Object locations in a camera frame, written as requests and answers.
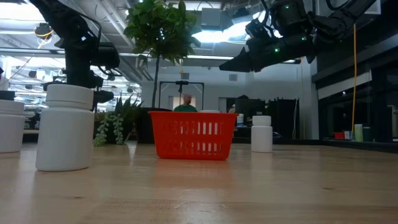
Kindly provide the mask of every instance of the table surface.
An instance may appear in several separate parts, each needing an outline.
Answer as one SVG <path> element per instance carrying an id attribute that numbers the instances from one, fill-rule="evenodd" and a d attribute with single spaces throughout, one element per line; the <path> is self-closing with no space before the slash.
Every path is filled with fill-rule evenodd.
<path id="1" fill-rule="evenodd" d="M 0 154 L 0 223 L 398 223 L 397 154 L 235 144 L 227 161 L 179 161 L 129 142 L 41 172 L 35 147 Z"/>

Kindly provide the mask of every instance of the plastic basket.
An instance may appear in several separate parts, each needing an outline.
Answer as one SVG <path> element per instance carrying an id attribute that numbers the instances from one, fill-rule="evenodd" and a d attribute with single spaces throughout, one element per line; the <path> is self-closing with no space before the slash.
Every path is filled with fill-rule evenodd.
<path id="1" fill-rule="evenodd" d="M 225 160 L 237 114 L 149 112 L 156 153 L 164 159 Z"/>

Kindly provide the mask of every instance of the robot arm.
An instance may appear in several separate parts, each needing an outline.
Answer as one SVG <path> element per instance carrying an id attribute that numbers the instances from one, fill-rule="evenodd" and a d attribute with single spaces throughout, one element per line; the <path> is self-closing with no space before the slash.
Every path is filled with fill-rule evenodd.
<path id="1" fill-rule="evenodd" d="M 67 74 L 67 84 L 86 88 L 102 87 L 103 79 L 95 76 L 90 66 L 102 66 L 110 70 L 119 66 L 120 59 L 112 43 L 100 42 L 101 25 L 56 0 L 30 0 L 30 2 L 39 9 L 44 19 L 61 38 L 55 46 L 65 49 L 64 73 Z M 88 28 L 82 17 L 98 24 L 97 36 Z M 96 91 L 94 105 L 111 99 L 113 99 L 111 92 Z"/>
<path id="2" fill-rule="evenodd" d="M 220 65 L 220 70 L 259 72 L 264 67 L 303 56 L 312 62 L 317 52 L 342 40 L 375 1 L 351 0 L 330 16 L 323 17 L 313 12 L 306 14 L 302 0 L 276 0 L 269 12 L 272 25 L 283 37 L 268 34 L 266 18 L 265 22 L 252 20 L 246 26 L 246 32 L 252 37 L 246 42 L 249 51 L 243 48 L 238 56 Z"/>

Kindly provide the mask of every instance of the white plastic jar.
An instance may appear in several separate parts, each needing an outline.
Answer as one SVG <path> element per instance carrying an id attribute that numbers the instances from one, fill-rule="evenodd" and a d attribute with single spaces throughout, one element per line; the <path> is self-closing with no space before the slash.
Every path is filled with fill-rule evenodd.
<path id="1" fill-rule="evenodd" d="M 19 152 L 24 137 L 24 103 L 0 100 L 0 153 Z"/>
<path id="2" fill-rule="evenodd" d="M 244 115 L 243 115 L 243 114 L 239 114 L 239 115 L 236 117 L 236 125 L 237 125 L 238 127 L 243 127 L 243 122 L 244 122 Z"/>
<path id="3" fill-rule="evenodd" d="M 73 85 L 49 85 L 42 111 L 36 168 L 44 171 L 84 169 L 93 152 L 93 90 Z"/>
<path id="4" fill-rule="evenodd" d="M 272 127 L 270 116 L 253 116 L 251 151 L 272 152 Z"/>

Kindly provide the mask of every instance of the white wall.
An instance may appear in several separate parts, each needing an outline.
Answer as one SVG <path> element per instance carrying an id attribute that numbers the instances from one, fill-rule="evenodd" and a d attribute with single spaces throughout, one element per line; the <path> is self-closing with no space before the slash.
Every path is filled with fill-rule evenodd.
<path id="1" fill-rule="evenodd" d="M 294 99 L 301 95 L 298 76 L 299 65 L 278 64 L 264 68 L 258 73 L 237 73 L 220 71 L 218 68 L 185 67 L 184 72 L 190 74 L 189 82 L 205 83 L 204 110 L 218 110 L 219 98 L 238 97 L 243 94 L 250 98 L 273 100 L 274 98 Z M 160 68 L 159 81 L 180 80 L 180 67 Z M 236 82 L 229 81 L 229 74 L 237 74 Z M 144 106 L 150 106 L 152 101 L 153 82 L 142 84 L 142 99 Z M 161 108 L 168 108 L 168 98 L 178 96 L 178 86 L 175 84 L 162 85 Z M 193 85 L 183 86 L 183 92 L 189 93 L 197 100 L 197 108 L 201 109 L 201 93 Z"/>
<path id="2" fill-rule="evenodd" d="M 318 98 L 311 76 L 316 73 L 316 62 L 311 65 L 304 62 L 300 65 L 277 64 L 264 68 L 258 73 L 236 73 L 220 71 L 218 68 L 184 67 L 183 71 L 190 74 L 190 82 L 205 83 L 204 110 L 218 110 L 220 98 L 233 98 L 243 94 L 250 98 L 262 100 L 300 99 L 300 133 L 306 139 L 318 139 Z M 180 80 L 180 67 L 160 68 L 159 81 L 175 82 Z M 229 81 L 229 74 L 237 74 L 236 82 Z M 142 100 L 144 106 L 150 107 L 154 82 L 142 84 Z M 169 97 L 179 96 L 178 86 L 162 85 L 161 108 L 169 108 Z M 183 92 L 196 98 L 196 106 L 201 109 L 201 93 L 193 85 L 183 86 Z"/>
<path id="3" fill-rule="evenodd" d="M 159 81 L 175 82 L 180 80 L 180 67 L 160 68 Z M 203 67 L 184 67 L 184 72 L 190 74 L 189 82 L 203 82 L 205 83 L 205 104 L 204 110 L 218 110 L 218 99 L 227 97 L 237 97 L 245 93 L 245 73 L 233 73 L 220 71 L 218 68 L 203 68 Z M 236 82 L 229 81 L 229 74 L 237 74 L 238 80 Z M 150 70 L 150 74 L 154 77 L 154 71 Z M 150 106 L 152 102 L 153 82 L 144 82 L 142 84 L 142 100 L 144 106 Z M 162 85 L 162 99 L 160 101 L 161 108 L 169 107 L 169 97 L 179 96 L 179 86 L 176 84 L 166 83 Z M 196 98 L 197 108 L 201 110 L 202 98 L 201 92 L 193 85 L 183 86 L 183 92 L 189 93 Z"/>

